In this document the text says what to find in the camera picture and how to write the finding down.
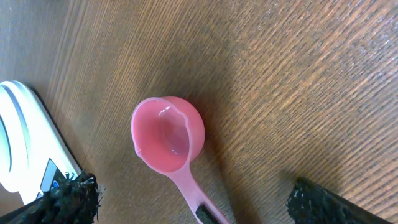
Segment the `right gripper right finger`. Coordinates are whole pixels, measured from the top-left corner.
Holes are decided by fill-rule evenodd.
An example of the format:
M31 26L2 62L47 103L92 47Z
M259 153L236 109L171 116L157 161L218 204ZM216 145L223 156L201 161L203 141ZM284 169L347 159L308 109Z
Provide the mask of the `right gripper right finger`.
M295 224L391 224L304 177L297 178L286 206Z

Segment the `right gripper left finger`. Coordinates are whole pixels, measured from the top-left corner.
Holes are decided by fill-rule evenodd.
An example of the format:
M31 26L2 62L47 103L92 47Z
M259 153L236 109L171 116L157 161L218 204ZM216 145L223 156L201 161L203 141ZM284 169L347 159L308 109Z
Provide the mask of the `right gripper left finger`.
M92 224L98 217L100 190L96 176L82 171L66 176L43 196L1 217L3 224Z

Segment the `pink measuring scoop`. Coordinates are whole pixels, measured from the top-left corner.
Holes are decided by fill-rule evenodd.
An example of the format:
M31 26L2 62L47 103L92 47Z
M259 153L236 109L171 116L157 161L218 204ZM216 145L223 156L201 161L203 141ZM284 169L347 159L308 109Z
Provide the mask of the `pink measuring scoop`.
M147 98L134 109L131 134L137 156L177 186L198 223L229 222L190 170L205 142L203 120L192 104L176 96Z

